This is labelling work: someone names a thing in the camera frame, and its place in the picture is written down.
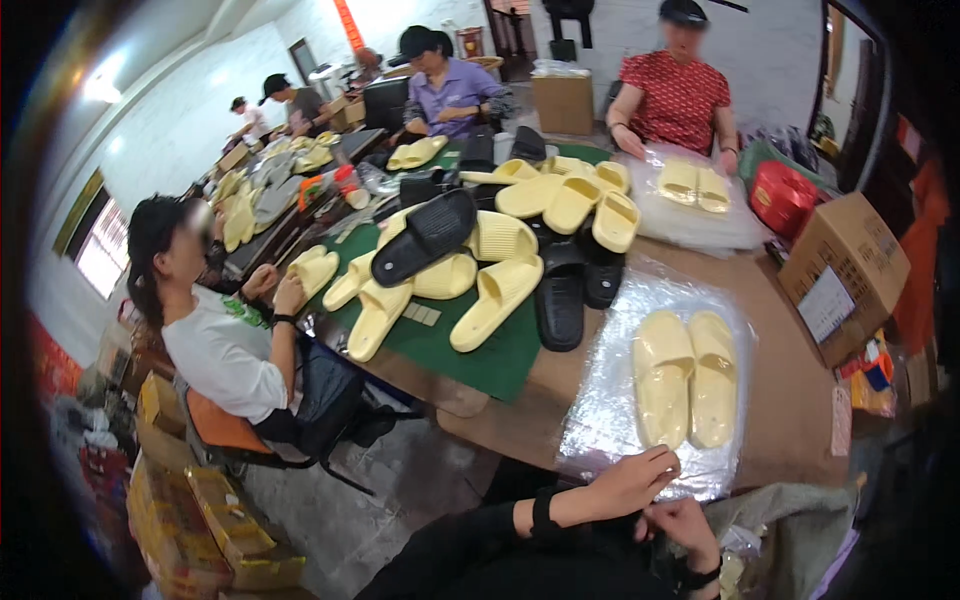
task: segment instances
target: box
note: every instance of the box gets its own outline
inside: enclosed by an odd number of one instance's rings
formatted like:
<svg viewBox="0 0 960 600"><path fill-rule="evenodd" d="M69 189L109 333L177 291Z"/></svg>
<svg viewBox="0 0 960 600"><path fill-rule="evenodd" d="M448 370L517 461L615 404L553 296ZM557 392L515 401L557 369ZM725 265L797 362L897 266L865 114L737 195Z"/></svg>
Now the box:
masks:
<svg viewBox="0 0 960 600"><path fill-rule="evenodd" d="M890 317L909 273L897 238L854 192L813 210L778 278L833 368Z"/></svg>
<svg viewBox="0 0 960 600"><path fill-rule="evenodd" d="M127 512L140 553L165 598L215 600L230 587L233 574L184 475L141 452L133 465Z"/></svg>
<svg viewBox="0 0 960 600"><path fill-rule="evenodd" d="M593 133L592 77L536 76L531 84L542 132Z"/></svg>
<svg viewBox="0 0 960 600"><path fill-rule="evenodd" d="M223 473L188 468L186 478L206 526L233 569L234 589L282 589L300 582L306 558L260 527Z"/></svg>
<svg viewBox="0 0 960 600"><path fill-rule="evenodd" d="M155 372L147 373L140 386L140 405L143 418L161 430L183 439L186 430L186 415L177 400L174 385Z"/></svg>

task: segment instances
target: plastic bag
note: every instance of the plastic bag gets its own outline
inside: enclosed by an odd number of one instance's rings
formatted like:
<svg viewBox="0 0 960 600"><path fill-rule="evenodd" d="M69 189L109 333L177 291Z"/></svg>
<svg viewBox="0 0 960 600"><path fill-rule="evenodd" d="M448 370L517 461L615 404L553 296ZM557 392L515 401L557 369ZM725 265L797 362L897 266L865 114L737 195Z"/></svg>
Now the plastic bag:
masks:
<svg viewBox="0 0 960 600"><path fill-rule="evenodd" d="M762 248L764 242L773 237L747 206L746 190L738 178L727 178L730 210L725 214L684 206L664 197L660 192L660 173L670 157L682 158L698 167L714 168L705 156L673 144L647 144L646 160L628 155L617 157L633 177L631 195L640 209L638 235L717 258L727 258L735 250Z"/></svg>
<svg viewBox="0 0 960 600"><path fill-rule="evenodd" d="M684 440L675 450L683 472L659 496L713 500L730 491L736 474L756 335L727 292L693 281L641 255L631 256L616 300L593 339L580 391L564 420L557 464L561 472L591 480L621 457L646 449L637 431L633 344L643 319L662 309L673 311L684 323L699 310L711 310L724 320L733 337L737 399L731 438L707 449Z"/></svg>

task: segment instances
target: red shirt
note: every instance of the red shirt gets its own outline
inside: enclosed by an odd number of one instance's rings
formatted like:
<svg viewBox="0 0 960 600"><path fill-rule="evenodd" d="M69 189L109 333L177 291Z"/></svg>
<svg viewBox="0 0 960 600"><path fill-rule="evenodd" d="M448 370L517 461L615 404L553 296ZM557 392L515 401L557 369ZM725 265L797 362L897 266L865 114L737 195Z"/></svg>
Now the red shirt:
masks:
<svg viewBox="0 0 960 600"><path fill-rule="evenodd" d="M705 62L680 64L666 50L624 59L620 80L643 90L630 129L643 141L668 142L709 156L713 110L730 105L727 78Z"/></svg>

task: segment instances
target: orange chair cushion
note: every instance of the orange chair cushion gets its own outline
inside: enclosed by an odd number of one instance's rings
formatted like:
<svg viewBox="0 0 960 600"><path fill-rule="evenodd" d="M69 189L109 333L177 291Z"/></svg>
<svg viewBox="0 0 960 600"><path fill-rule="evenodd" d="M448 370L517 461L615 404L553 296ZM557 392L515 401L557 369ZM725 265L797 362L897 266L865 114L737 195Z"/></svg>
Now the orange chair cushion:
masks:
<svg viewBox="0 0 960 600"><path fill-rule="evenodd" d="M260 441L248 420L231 415L206 396L188 390L186 403L190 408L193 427L204 444L242 448L263 454L274 453Z"/></svg>

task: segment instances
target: black sleeve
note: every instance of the black sleeve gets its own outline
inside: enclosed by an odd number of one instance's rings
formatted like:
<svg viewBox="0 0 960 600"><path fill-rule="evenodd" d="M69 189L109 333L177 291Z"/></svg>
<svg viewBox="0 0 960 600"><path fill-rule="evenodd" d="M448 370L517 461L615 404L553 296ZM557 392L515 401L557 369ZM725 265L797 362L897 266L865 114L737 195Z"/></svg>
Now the black sleeve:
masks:
<svg viewBox="0 0 960 600"><path fill-rule="evenodd" d="M411 536L354 600L432 595L468 566L517 541L513 502L442 516Z"/></svg>

